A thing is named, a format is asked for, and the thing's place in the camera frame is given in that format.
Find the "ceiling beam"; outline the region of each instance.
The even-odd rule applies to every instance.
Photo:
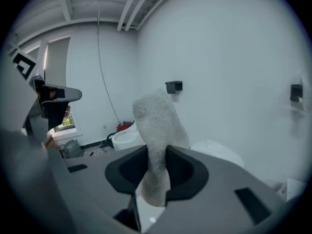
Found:
[[[134,0],[127,0],[125,6],[123,7],[123,10],[122,10],[122,14],[121,14],[121,17],[119,19],[119,23],[118,23],[118,26],[117,26],[117,31],[120,31],[121,30],[121,27],[123,25],[123,22],[125,21],[125,18],[127,16],[127,13],[132,5]]]
[[[73,14],[73,8],[71,0],[59,0],[60,6],[62,8],[64,17],[66,21],[71,20],[71,15]]]
[[[136,28],[136,30],[139,30],[143,23],[146,21],[146,19],[154,12],[154,10],[156,10],[156,8],[158,8],[158,6],[160,6],[165,0],[158,0],[158,2],[150,9],[150,11],[146,14],[146,16],[142,19],[142,21],[140,22],[140,24],[138,25],[138,27]]]
[[[140,8],[142,7],[142,5],[145,1],[146,0],[139,0],[138,1],[138,3],[136,4],[135,8],[133,9],[132,14],[130,15],[130,18],[126,24],[125,31],[128,31],[130,29],[130,26],[131,26],[133,20],[135,19],[138,11],[140,10]]]
[[[71,21],[60,22],[60,23],[45,27],[43,29],[40,29],[40,30],[32,33],[31,35],[25,37],[20,42],[18,42],[17,46],[21,46],[22,44],[26,43],[30,39],[32,39],[32,38],[34,38],[34,37],[36,37],[36,36],[38,36],[44,32],[47,32],[49,30],[53,30],[53,29],[56,29],[59,27],[63,27],[63,26],[67,26],[67,25],[71,25],[71,24],[75,24],[75,23],[93,22],[93,21],[97,22],[98,18],[82,18],[82,19],[75,19],[75,20],[71,20]],[[119,19],[116,19],[116,18],[99,18],[99,21],[102,21],[102,22],[119,22]],[[130,28],[132,28],[132,29],[137,28],[137,26],[138,26],[138,23],[133,23],[133,26]]]
[[[9,50],[8,55],[11,54],[14,50],[16,49],[20,49],[20,47],[18,47],[17,45],[11,43],[11,42],[7,42],[12,48]]]

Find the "ceiling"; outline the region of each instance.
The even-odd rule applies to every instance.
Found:
[[[100,9],[100,21],[119,22],[127,0],[30,0],[12,25],[14,44],[21,45],[28,39],[45,31],[65,25],[97,21]],[[134,0],[125,18],[128,19],[139,0]],[[145,0],[131,27],[137,27],[149,10],[159,0]]]

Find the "cable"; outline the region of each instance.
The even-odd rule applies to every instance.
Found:
[[[60,147],[60,146],[64,146],[64,145],[65,145],[65,144],[61,144],[61,145],[59,145],[59,146],[57,147],[57,149],[59,149],[59,147]]]
[[[104,127],[104,129],[105,129],[105,138],[107,138],[106,127]]]
[[[118,116],[116,114],[116,111],[114,109],[114,106],[112,104],[112,100],[111,100],[111,98],[109,96],[107,87],[106,87],[106,82],[105,82],[105,79],[104,79],[104,74],[103,74],[102,65],[101,65],[101,57],[100,57],[100,54],[99,54],[99,15],[100,15],[100,10],[101,10],[101,2],[102,2],[102,0],[100,0],[99,7],[98,7],[98,14],[97,14],[97,52],[98,52],[99,67],[101,69],[101,74],[102,74],[102,78],[103,78],[103,82],[104,82],[104,86],[105,86],[105,90],[106,90],[109,102],[111,103],[112,109],[113,109],[113,111],[115,113],[115,116],[117,118],[118,123],[120,123],[119,118],[118,118]]]

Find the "window sill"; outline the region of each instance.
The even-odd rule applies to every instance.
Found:
[[[53,139],[55,141],[67,139],[67,138],[73,138],[77,136],[81,136],[82,134],[77,131],[76,128],[66,129],[58,132],[54,132],[54,130],[51,133]]]
[[[54,132],[60,132],[60,131],[64,131],[64,130],[68,130],[68,129],[73,129],[73,128],[75,128],[75,125],[74,124],[71,124],[71,125],[67,125],[67,126],[62,126],[62,127],[55,127],[55,128],[53,128],[53,130],[54,130]]]

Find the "red object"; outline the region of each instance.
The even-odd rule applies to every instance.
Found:
[[[123,123],[119,123],[117,126],[117,133],[131,127],[131,125],[132,124],[129,121],[124,121]]]

